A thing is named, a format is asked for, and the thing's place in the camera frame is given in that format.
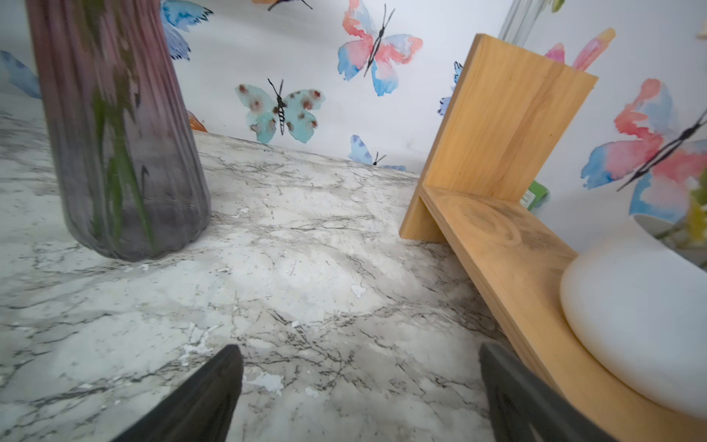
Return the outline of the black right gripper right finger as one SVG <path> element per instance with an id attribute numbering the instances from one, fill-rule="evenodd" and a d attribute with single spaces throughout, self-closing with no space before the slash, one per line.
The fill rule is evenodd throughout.
<path id="1" fill-rule="evenodd" d="M 497 441 L 612 441 L 504 346 L 481 346 L 482 380 Z"/>

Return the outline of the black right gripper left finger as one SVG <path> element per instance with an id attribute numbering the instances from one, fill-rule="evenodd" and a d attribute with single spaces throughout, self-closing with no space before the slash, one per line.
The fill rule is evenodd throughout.
<path id="1" fill-rule="evenodd" d="M 224 441 L 242 390 L 239 347 L 221 349 L 117 441 Z"/>

